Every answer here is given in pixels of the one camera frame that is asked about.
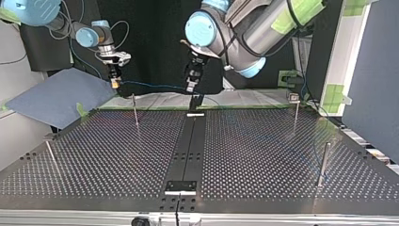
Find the metal rod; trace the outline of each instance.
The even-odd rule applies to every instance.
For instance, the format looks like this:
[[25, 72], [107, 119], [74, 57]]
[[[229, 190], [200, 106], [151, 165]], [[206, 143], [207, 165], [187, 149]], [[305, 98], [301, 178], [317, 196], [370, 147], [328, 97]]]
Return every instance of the metal rod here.
[[133, 101], [133, 110], [135, 111], [136, 125], [138, 125], [138, 117], [137, 117], [137, 109], [136, 109], [136, 97], [135, 97], [134, 93], [132, 95], [132, 101]]
[[317, 186], [321, 186], [323, 184], [324, 181], [323, 179], [325, 177], [326, 166], [327, 166], [328, 153], [330, 148], [331, 148], [331, 143], [327, 142], [325, 146], [325, 152], [323, 155], [322, 166], [320, 168], [319, 180], [317, 181]]
[[56, 162], [56, 157], [54, 156], [53, 149], [50, 146], [50, 141], [46, 141], [46, 145], [47, 145], [47, 149], [50, 152], [51, 158], [53, 158], [53, 161]]
[[296, 104], [295, 124], [296, 124], [296, 122], [297, 122], [297, 120], [298, 120], [299, 104], [300, 104], [300, 102], [298, 102], [298, 103]]

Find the white panel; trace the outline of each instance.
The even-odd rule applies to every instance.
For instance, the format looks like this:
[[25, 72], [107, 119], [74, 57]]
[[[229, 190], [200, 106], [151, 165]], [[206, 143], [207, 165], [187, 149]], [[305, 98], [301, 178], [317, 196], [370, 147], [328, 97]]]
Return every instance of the white panel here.
[[[361, 16], [341, 18], [328, 66], [324, 92], [327, 89], [327, 84], [335, 84], [344, 85], [343, 95], [348, 94], [369, 11], [370, 5], [365, 7]], [[329, 114], [329, 116], [341, 117], [344, 107], [345, 105], [341, 105], [337, 114]]]
[[[0, 64], [20, 59], [25, 49], [17, 28], [0, 22]], [[0, 65], [0, 105], [44, 80], [44, 73], [33, 73], [25, 58]], [[0, 170], [42, 143], [50, 126], [12, 111], [0, 109]]]
[[50, 126], [11, 113], [0, 120], [0, 170], [39, 146]]
[[[20, 59], [25, 49], [19, 31], [11, 24], [0, 22], [0, 63]], [[43, 81], [43, 73], [34, 73], [23, 61], [0, 65], [0, 103], [12, 99]]]

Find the perforated metal surface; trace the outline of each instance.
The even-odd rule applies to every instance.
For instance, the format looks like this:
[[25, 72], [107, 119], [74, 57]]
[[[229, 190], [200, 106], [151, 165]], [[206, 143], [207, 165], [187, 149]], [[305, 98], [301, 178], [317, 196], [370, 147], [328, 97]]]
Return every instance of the perforated metal surface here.
[[[326, 142], [332, 143], [327, 182], [318, 188]], [[319, 201], [399, 207], [395, 174], [349, 143], [332, 124], [306, 110], [299, 111], [296, 125], [294, 109], [209, 111], [199, 211], [223, 206], [223, 211], [246, 212], [255, 205], [273, 212], [274, 203], [286, 202], [286, 209], [291, 203], [301, 212], [301, 202], [309, 202], [303, 210], [309, 213]]]
[[41, 199], [154, 199], [163, 195], [184, 112], [101, 111], [0, 182], [0, 195]]

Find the robotic arm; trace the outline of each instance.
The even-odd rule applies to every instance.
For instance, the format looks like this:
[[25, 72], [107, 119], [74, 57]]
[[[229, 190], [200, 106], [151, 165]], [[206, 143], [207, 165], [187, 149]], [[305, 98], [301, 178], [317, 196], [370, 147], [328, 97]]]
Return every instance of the robotic arm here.
[[61, 0], [0, 0], [0, 8], [14, 13], [23, 24], [47, 26], [50, 30], [71, 36], [83, 47], [98, 47], [97, 57], [109, 69], [112, 88], [120, 86], [120, 67], [129, 63], [131, 55], [117, 52], [108, 21], [94, 21], [91, 26], [69, 21], [60, 12]]
[[[253, 17], [255, 8], [265, 5], [269, 6], [264, 12], [238, 33], [237, 25]], [[201, 9], [185, 25], [187, 44], [196, 56], [191, 64], [204, 56], [217, 57], [222, 59], [226, 71], [234, 69], [252, 78], [265, 65], [267, 52], [273, 46], [324, 7], [324, 0], [235, 0], [232, 5], [230, 0], [203, 0]], [[187, 91], [194, 90], [199, 73], [188, 72]]]

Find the blue panel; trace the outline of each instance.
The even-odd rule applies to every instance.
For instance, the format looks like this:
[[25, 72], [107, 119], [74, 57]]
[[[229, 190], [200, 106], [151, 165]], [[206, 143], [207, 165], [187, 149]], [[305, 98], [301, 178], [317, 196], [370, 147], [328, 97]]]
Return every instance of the blue panel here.
[[209, 46], [217, 34], [215, 22], [204, 12], [195, 12], [185, 25], [185, 35], [191, 44]]
[[3, 0], [2, 7], [14, 12], [21, 23], [47, 25], [60, 11], [61, 0]]
[[202, 3], [207, 4], [211, 7], [218, 8], [224, 12], [227, 12], [230, 7], [229, 0], [203, 0]]
[[262, 57], [258, 60], [258, 62], [256, 62], [256, 64], [237, 72], [243, 75], [245, 78], [252, 78], [261, 71], [261, 69], [264, 67], [264, 64], [266, 64], [266, 58]]
[[6, 103], [9, 109], [37, 121], [64, 129], [80, 118], [76, 104], [85, 111], [96, 108], [116, 92], [109, 83], [76, 69], [61, 71]]
[[398, 0], [372, 3], [343, 122], [399, 163]]

